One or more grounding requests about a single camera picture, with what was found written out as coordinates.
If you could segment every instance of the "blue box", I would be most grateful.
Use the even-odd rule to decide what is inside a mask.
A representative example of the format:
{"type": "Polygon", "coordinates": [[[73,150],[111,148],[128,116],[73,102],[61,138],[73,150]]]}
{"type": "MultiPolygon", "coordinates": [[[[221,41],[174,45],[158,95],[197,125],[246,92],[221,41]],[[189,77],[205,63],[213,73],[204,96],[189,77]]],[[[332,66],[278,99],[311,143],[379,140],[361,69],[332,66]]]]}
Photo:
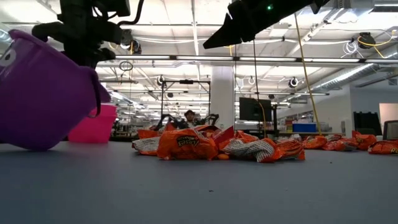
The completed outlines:
{"type": "Polygon", "coordinates": [[[293,132],[315,133],[317,124],[293,124],[293,132]]]}

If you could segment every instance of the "person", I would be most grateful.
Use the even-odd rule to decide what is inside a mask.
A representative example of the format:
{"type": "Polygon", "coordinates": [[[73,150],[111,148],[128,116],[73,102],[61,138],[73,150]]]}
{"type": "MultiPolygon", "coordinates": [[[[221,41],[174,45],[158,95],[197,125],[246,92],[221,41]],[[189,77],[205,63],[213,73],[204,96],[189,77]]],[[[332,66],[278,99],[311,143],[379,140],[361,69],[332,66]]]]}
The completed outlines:
{"type": "Polygon", "coordinates": [[[195,126],[195,112],[193,112],[192,110],[188,110],[187,112],[185,112],[184,116],[187,119],[188,127],[193,128],[195,126]]]}

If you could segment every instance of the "pink bin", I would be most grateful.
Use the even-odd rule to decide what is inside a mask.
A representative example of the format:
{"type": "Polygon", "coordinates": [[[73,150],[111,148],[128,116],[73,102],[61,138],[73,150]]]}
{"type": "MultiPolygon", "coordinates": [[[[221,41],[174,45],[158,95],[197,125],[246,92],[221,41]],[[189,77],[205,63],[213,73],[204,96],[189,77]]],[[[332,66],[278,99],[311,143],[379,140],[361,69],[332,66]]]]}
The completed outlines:
{"type": "Polygon", "coordinates": [[[112,126],[116,120],[116,107],[101,105],[101,114],[96,118],[85,118],[68,135],[70,142],[108,143],[112,126]]]}

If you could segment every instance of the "computer monitor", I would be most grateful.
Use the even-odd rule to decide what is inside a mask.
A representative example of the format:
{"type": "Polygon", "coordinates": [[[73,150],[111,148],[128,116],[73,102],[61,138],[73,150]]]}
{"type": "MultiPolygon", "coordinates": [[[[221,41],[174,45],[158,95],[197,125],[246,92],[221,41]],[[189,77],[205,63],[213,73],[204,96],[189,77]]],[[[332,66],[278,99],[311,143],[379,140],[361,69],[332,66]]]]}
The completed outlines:
{"type": "Polygon", "coordinates": [[[262,108],[266,116],[266,121],[272,121],[271,100],[259,100],[253,98],[239,98],[239,119],[245,121],[263,121],[262,108]]]}

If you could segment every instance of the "purple bucket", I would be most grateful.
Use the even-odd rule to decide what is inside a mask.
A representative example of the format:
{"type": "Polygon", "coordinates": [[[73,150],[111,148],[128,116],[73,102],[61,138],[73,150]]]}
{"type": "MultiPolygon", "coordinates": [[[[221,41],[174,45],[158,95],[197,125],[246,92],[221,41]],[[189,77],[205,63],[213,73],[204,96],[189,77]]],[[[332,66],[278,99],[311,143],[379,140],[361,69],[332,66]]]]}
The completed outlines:
{"type": "Polygon", "coordinates": [[[97,100],[111,98],[92,68],[25,32],[9,34],[14,41],[0,58],[0,140],[45,151],[88,116],[97,100]]]}

